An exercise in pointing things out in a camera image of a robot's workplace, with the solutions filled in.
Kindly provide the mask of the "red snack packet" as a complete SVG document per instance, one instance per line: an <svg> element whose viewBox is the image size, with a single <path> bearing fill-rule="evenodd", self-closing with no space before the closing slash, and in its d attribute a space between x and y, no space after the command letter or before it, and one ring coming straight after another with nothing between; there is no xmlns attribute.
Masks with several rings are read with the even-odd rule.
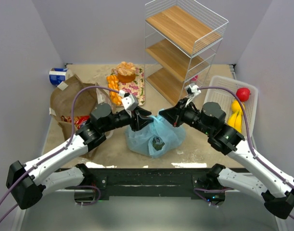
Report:
<svg viewBox="0 0 294 231"><path fill-rule="evenodd" d="M74 117L74 125L77 129L80 129L82 126L84 126L89 119L88 115L84 116L75 116ZM66 123L72 123L72 118L70 116L61 116L61 121Z"/></svg>

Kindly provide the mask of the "brown paper grocery bag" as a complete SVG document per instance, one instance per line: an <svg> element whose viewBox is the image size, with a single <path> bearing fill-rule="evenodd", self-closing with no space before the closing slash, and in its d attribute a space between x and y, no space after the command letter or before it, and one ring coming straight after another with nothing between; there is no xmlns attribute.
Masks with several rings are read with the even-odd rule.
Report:
<svg viewBox="0 0 294 231"><path fill-rule="evenodd" d="M61 82L51 94L50 115L61 128L64 140L71 137L72 125L61 121L61 116L71 117L75 96L79 91L90 86L98 86L98 83L84 83L77 75L73 75ZM112 112L116 111L116 105L111 102L109 91L98 88L85 90L76 99L74 116L89 116L100 103L107 103L111 106Z"/></svg>

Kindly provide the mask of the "green melon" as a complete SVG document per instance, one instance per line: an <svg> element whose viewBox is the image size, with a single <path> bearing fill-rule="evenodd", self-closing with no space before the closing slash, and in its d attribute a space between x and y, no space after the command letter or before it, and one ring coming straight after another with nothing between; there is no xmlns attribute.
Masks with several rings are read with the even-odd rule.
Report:
<svg viewBox="0 0 294 231"><path fill-rule="evenodd" d="M155 151L162 151L165 146L165 142L160 137L154 137L152 140L152 147Z"/></svg>

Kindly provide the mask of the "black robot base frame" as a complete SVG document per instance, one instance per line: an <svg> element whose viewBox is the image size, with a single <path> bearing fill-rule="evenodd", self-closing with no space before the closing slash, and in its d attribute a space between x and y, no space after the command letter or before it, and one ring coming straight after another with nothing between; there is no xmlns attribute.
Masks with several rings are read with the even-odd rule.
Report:
<svg viewBox="0 0 294 231"><path fill-rule="evenodd" d="M65 189L86 189L101 192L100 199L113 196L189 197L208 201L224 201L225 191L234 187L220 184L223 165L211 168L88 168L83 164L81 183L68 183Z"/></svg>

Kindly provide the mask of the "blue plastic bag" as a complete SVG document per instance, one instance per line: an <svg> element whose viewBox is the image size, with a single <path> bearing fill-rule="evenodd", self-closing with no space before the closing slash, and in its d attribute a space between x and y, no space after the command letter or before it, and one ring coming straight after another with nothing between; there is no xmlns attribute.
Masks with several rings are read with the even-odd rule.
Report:
<svg viewBox="0 0 294 231"><path fill-rule="evenodd" d="M173 127L160 115L152 118L153 122L139 131L132 131L131 128L127 128L125 138L127 147L131 151L158 158L170 150L178 148L186 138L186 131L182 126ZM153 149L152 140L154 137L160 137L165 142L162 151Z"/></svg>

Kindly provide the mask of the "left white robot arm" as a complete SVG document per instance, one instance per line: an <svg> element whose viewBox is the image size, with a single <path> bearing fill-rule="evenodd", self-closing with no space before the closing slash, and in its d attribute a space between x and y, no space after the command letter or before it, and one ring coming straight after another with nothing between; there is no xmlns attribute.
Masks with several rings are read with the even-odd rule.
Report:
<svg viewBox="0 0 294 231"><path fill-rule="evenodd" d="M72 186L89 186L92 174L84 164L58 172L61 166L100 146L106 132L129 126L139 131L153 122L151 112L139 106L126 106L113 113L109 104L101 103L93 110L86 124L65 142L38 159L22 164L13 162L8 171L6 187L18 206L24 210L35 205L44 195Z"/></svg>

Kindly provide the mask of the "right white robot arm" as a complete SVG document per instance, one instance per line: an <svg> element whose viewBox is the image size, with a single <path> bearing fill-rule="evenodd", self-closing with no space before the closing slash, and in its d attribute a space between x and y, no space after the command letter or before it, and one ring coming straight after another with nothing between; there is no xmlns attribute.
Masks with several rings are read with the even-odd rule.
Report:
<svg viewBox="0 0 294 231"><path fill-rule="evenodd" d="M233 188L263 202L274 216L286 219L294 208L294 177L275 167L253 149L250 141L236 129L225 123L225 112L218 103L207 102L201 110L187 99L174 107L159 112L174 127L187 124L208 136L208 143L216 151L228 156L245 167L253 178L231 169L215 165L209 177L223 187Z"/></svg>

